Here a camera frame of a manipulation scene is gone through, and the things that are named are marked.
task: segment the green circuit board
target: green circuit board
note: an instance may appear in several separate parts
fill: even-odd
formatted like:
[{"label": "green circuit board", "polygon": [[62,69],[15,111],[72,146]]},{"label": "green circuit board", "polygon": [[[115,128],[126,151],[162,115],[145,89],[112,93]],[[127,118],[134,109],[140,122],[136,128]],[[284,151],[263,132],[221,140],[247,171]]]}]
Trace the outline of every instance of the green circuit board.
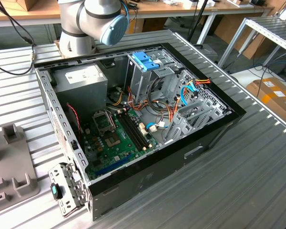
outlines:
[{"label": "green circuit board", "polygon": [[[140,130],[138,124],[141,121],[135,111],[129,110],[127,114]],[[157,141],[148,134],[144,138],[149,146],[146,150],[138,150],[119,122],[117,114],[112,115],[112,120],[116,127],[115,131],[107,131],[103,135],[99,134],[94,121],[83,125],[82,146],[89,162],[86,173],[90,179],[95,179],[159,147]]]}]

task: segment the blue drive bay latch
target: blue drive bay latch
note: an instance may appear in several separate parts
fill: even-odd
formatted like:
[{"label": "blue drive bay latch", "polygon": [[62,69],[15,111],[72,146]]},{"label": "blue drive bay latch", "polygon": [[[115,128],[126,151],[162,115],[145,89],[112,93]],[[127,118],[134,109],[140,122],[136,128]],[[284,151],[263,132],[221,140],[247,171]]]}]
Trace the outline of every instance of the blue drive bay latch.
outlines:
[{"label": "blue drive bay latch", "polygon": [[160,68],[160,65],[154,63],[150,56],[144,52],[135,52],[133,54],[135,61],[143,67],[145,71],[150,71]]}]

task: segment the sticker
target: sticker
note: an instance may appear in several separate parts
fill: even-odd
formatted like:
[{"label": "sticker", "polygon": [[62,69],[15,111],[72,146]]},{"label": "sticker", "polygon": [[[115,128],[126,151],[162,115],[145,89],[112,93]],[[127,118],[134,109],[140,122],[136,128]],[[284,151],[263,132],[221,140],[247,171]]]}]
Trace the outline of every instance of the sticker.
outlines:
[{"label": "sticker", "polygon": [[281,91],[274,92],[278,97],[285,97],[284,93]]},{"label": "sticker", "polygon": [[267,87],[275,87],[275,85],[270,81],[266,81],[264,84],[266,84]]},{"label": "sticker", "polygon": [[86,69],[77,70],[74,72],[68,72],[65,74],[65,76],[68,82],[72,84],[86,80],[92,80],[92,79],[95,80],[96,78],[101,77],[102,73],[100,73],[98,69],[93,65]]},{"label": "sticker", "polygon": [[155,60],[155,61],[153,61],[154,63],[162,63],[160,60]]}]

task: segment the metal extrusion rail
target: metal extrusion rail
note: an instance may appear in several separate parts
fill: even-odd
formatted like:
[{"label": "metal extrusion rail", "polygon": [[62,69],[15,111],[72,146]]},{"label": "metal extrusion rail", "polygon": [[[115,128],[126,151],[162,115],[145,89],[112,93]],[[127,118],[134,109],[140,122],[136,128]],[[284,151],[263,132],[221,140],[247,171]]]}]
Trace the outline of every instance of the metal extrusion rail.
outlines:
[{"label": "metal extrusion rail", "polygon": [[269,16],[269,17],[255,17],[255,18],[245,18],[236,31],[234,38],[231,40],[229,46],[227,47],[226,51],[224,52],[220,62],[218,63],[219,67],[222,67],[230,55],[232,49],[234,48],[238,38],[242,35],[245,26],[249,26],[253,29],[253,31],[248,36],[247,40],[245,41],[243,47],[240,49],[239,52],[243,51],[246,46],[250,43],[251,39],[257,34],[260,33],[267,37],[268,39],[275,42],[278,46],[275,50],[269,55],[267,60],[264,62],[266,65],[274,54],[278,51],[280,47],[286,49],[286,22],[280,20],[276,16]]},{"label": "metal extrusion rail", "polygon": [[[0,72],[0,126],[16,122],[25,130],[41,191],[0,212],[0,228],[284,228],[286,225],[286,123],[244,88],[170,31],[126,35],[101,52],[168,42],[247,114],[211,151],[98,221],[86,208],[64,219],[50,191],[48,170],[64,160],[46,114],[35,73]],[[29,48],[0,51],[0,66],[29,65]],[[59,59],[55,45],[37,47],[38,61]]]}]

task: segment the expansion slot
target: expansion slot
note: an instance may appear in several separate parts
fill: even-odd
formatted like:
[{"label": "expansion slot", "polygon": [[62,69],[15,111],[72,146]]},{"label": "expansion slot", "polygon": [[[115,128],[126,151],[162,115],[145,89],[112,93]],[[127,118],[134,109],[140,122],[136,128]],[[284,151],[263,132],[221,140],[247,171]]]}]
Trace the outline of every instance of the expansion slot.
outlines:
[{"label": "expansion slot", "polygon": [[106,168],[102,168],[101,170],[95,172],[96,176],[102,175],[102,174],[106,174],[114,169],[116,169],[117,167],[126,164],[129,161],[129,158],[131,157],[131,155],[128,155],[126,157],[124,157],[123,159],[115,162],[112,165],[107,166]]},{"label": "expansion slot", "polygon": [[148,142],[142,136],[138,128],[135,126],[127,113],[118,114],[117,119],[123,126],[125,132],[130,137],[138,151],[146,150]]}]

